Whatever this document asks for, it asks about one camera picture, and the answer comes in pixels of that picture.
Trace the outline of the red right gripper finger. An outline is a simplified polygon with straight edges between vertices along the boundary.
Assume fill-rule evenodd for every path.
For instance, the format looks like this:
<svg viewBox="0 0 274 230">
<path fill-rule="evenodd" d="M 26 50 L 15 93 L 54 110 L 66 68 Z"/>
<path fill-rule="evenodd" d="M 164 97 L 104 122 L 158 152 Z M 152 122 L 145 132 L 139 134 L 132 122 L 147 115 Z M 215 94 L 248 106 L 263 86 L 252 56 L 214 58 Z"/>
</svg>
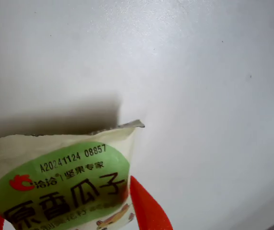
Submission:
<svg viewBox="0 0 274 230">
<path fill-rule="evenodd" d="M 130 177 L 130 194 L 140 230 L 173 230 L 163 208 L 133 176 Z"/>
</svg>

